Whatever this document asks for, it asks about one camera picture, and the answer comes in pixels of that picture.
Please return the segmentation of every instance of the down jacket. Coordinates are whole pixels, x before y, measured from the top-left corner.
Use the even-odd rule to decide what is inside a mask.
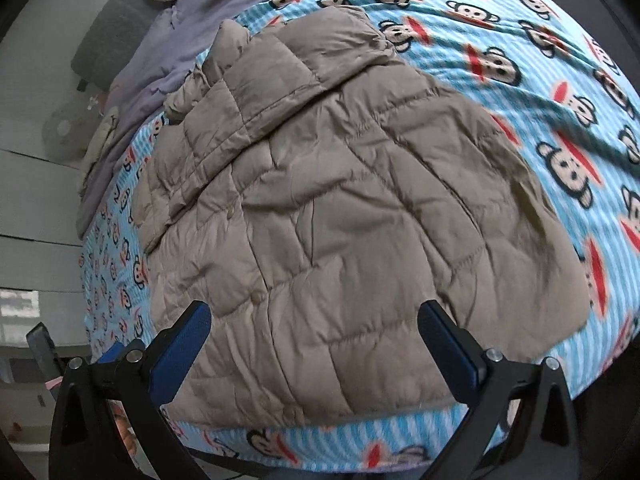
[[[188,113],[134,196],[152,320],[192,300],[214,318],[172,417],[325,425],[451,403],[417,331],[431,298],[515,360],[586,322],[584,271],[535,174],[363,10],[251,39],[225,22],[168,107]]]

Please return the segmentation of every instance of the bed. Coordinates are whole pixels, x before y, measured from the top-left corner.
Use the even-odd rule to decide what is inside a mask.
[[[540,178],[590,284],[587,325],[548,352],[562,363],[572,397],[578,396],[639,330],[640,100],[624,75],[635,75],[637,62],[621,54],[623,71],[622,58],[603,48],[605,37],[597,37],[601,46],[552,0],[265,0],[236,20],[255,34],[335,4],[362,6],[409,63],[487,108]],[[616,50],[624,48],[621,42]],[[207,53],[204,46],[195,63],[201,65]],[[154,89],[177,89],[185,75],[180,70],[172,88],[160,81]],[[121,99],[130,94],[122,89]],[[166,122],[163,113],[151,113],[131,139],[122,137],[116,173],[86,232],[79,265],[94,358],[117,341],[138,337],[148,344],[155,335],[130,197]],[[388,471],[429,463],[465,410],[455,405],[332,427],[170,424],[185,446],[219,456],[319,472]],[[253,447],[249,435],[255,432],[285,442],[281,456]],[[503,436],[497,431],[494,444]],[[388,458],[393,456],[412,459]]]

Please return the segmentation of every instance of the monkey print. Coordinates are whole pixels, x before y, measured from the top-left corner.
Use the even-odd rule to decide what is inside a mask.
[[[545,161],[546,169],[556,184],[583,209],[593,205],[591,183],[602,185],[602,178],[593,163],[572,142],[557,134],[560,146],[540,142],[536,151]]]
[[[626,217],[620,219],[622,229],[636,253],[640,255],[640,195],[626,186],[622,186],[622,198],[625,201]]]
[[[131,168],[136,163],[136,152],[133,151],[133,146],[129,146],[127,150],[127,155],[125,155],[124,160],[122,161],[122,167],[127,173],[131,171]]]
[[[636,135],[629,126],[622,128],[618,134],[620,140],[626,146],[626,156],[632,164],[640,164],[640,149],[636,141]]]
[[[589,128],[592,124],[598,124],[596,107],[593,102],[587,97],[574,94],[567,81],[556,83],[552,88],[551,97],[556,103],[570,108],[578,122],[585,128]]]
[[[340,5],[351,5],[350,0],[318,0],[316,2],[318,7],[324,9],[326,7],[335,7]]]
[[[543,20],[548,21],[551,19],[552,14],[556,15],[542,0],[520,0],[520,3],[527,7],[527,9],[535,12]]]
[[[446,15],[454,20],[463,23],[469,23],[476,27],[482,28],[494,28],[494,23],[500,21],[500,16],[490,13],[488,10],[484,10],[482,7],[477,7],[472,4],[465,4],[461,2],[448,1],[447,6],[452,10],[446,10]]]
[[[629,118],[636,118],[636,109],[631,104],[629,97],[626,95],[625,91],[620,88],[620,85],[613,81],[613,78],[601,70],[599,68],[593,70],[593,76],[598,83],[602,85],[602,88],[607,93],[607,95],[617,104],[620,108],[622,108]]]
[[[393,44],[399,53],[409,50],[415,41],[422,44],[431,44],[431,38],[427,29],[415,18],[406,16],[404,23],[386,20],[378,24],[380,32]]]
[[[609,68],[614,74],[620,75],[620,69],[616,65],[616,62],[611,59],[609,54],[605,52],[605,50],[600,46],[600,44],[594,40],[593,38],[584,37],[584,41],[586,41],[589,50],[594,55],[594,57],[602,64],[604,64],[607,68]]]
[[[144,261],[137,254],[133,260],[133,281],[140,290],[143,290],[148,283]]]
[[[555,57],[558,50],[565,54],[569,52],[567,46],[548,28],[534,25],[526,20],[520,20],[518,24],[525,31],[529,41],[549,59]]]
[[[491,46],[484,52],[471,44],[465,47],[469,69],[482,82],[489,79],[499,81],[511,86],[518,86],[522,81],[522,72],[517,63],[505,54],[505,52]]]

